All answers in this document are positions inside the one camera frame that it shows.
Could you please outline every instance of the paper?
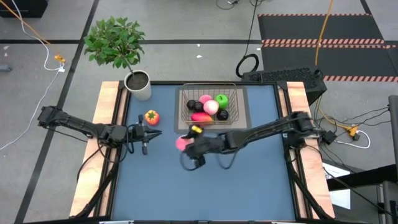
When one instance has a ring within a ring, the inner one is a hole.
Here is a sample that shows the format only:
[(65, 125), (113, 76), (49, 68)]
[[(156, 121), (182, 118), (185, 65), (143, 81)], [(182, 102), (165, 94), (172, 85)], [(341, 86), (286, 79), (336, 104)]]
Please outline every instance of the paper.
[[(323, 163), (323, 167), (334, 177), (340, 177), (342, 175), (350, 174), (349, 171), (340, 169), (335, 166)], [(325, 172), (326, 179), (331, 179), (332, 177)], [(335, 190), (330, 192), (330, 199), (333, 205), (337, 205), (346, 209), (351, 209), (351, 195), (349, 189), (346, 190)]]

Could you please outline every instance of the wire basket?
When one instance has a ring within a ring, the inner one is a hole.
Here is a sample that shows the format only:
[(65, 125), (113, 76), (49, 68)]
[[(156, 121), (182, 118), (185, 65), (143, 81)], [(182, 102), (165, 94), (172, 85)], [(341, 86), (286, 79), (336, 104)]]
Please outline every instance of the wire basket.
[[(219, 121), (216, 115), (212, 115), (213, 121), (202, 122), (192, 121), (191, 115), (194, 111), (187, 108), (190, 100), (198, 101), (202, 95), (210, 95), (213, 99), (216, 95), (224, 94), (228, 97), (228, 105), (225, 110), (229, 116), (226, 121)], [(182, 120), (188, 125), (191, 124), (232, 124), (239, 119), (238, 96), (236, 93), (236, 85), (234, 83), (187, 83), (182, 86), (181, 101)]]

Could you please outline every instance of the potted plant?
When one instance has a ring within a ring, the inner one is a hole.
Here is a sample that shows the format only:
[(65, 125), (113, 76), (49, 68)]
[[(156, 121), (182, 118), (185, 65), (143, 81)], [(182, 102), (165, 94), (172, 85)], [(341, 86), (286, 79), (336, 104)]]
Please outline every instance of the potted plant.
[(116, 68), (128, 68), (124, 85), (138, 100), (147, 100), (151, 95), (148, 73), (131, 68), (141, 61), (140, 52), (145, 53), (139, 44), (145, 33), (138, 27), (137, 21), (127, 22), (127, 18), (97, 21), (84, 38), (85, 54), (90, 53), (88, 60), (96, 60), (98, 65), (112, 63)]

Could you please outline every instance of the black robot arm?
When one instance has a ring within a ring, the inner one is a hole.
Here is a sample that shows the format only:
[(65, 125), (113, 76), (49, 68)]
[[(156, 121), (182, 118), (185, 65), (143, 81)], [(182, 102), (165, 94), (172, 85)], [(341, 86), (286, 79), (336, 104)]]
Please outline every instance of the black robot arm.
[(89, 138), (96, 137), (101, 145), (108, 147), (120, 147), (126, 143), (140, 141), (142, 142), (142, 153), (145, 155), (147, 154), (147, 143), (162, 134), (162, 131), (143, 125), (143, 115), (139, 115), (138, 123), (130, 125), (131, 130), (116, 124), (93, 124), (70, 116), (55, 106), (44, 106), (37, 119), (39, 120), (39, 126), (43, 128), (64, 126), (79, 131)]
[(194, 142), (185, 147), (183, 153), (195, 162), (196, 168), (205, 164), (203, 157), (208, 153), (231, 154), (257, 141), (275, 134), (285, 133), (290, 139), (303, 139), (314, 134), (311, 118), (307, 113), (294, 112), (284, 118), (243, 131), (228, 131), (216, 138), (204, 137), (198, 126), (190, 126), (190, 132), (184, 138), (194, 138)]

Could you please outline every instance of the toy fruit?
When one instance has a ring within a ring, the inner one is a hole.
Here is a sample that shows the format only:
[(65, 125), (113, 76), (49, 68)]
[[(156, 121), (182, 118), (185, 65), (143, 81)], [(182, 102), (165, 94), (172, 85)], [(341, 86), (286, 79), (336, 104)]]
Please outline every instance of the toy fruit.
[(205, 104), (207, 101), (212, 100), (210, 95), (203, 95), (199, 98), (199, 102)]
[(152, 126), (155, 126), (157, 123), (159, 123), (160, 116), (156, 111), (150, 110), (145, 114), (145, 121)]
[(226, 110), (219, 110), (216, 115), (216, 117), (219, 121), (226, 121), (228, 119), (228, 116), (229, 116), (229, 114), (228, 114), (228, 111), (226, 111)]
[(178, 137), (178, 139), (175, 141), (175, 147), (181, 151), (185, 150), (185, 146), (193, 143), (193, 138), (190, 139), (183, 139), (181, 138), (182, 136)]
[(206, 113), (210, 115), (214, 115), (218, 111), (218, 103), (215, 100), (209, 100), (203, 106), (203, 109)]
[(190, 101), (188, 101), (188, 103), (187, 103), (187, 108), (188, 108), (189, 110), (193, 110), (193, 105), (195, 105), (195, 103), (196, 103), (195, 100), (190, 100)]
[(199, 113), (199, 112), (205, 112), (205, 111), (203, 110), (203, 103), (195, 102), (195, 104), (193, 105), (193, 110), (194, 110), (194, 112), (197, 112), (197, 113)]
[(228, 106), (228, 96), (224, 94), (216, 95), (214, 100), (218, 102), (220, 109), (225, 109)]
[(192, 121), (210, 122), (210, 121), (213, 121), (213, 118), (211, 118), (210, 115), (201, 112), (201, 113), (193, 113), (191, 115), (191, 120)]

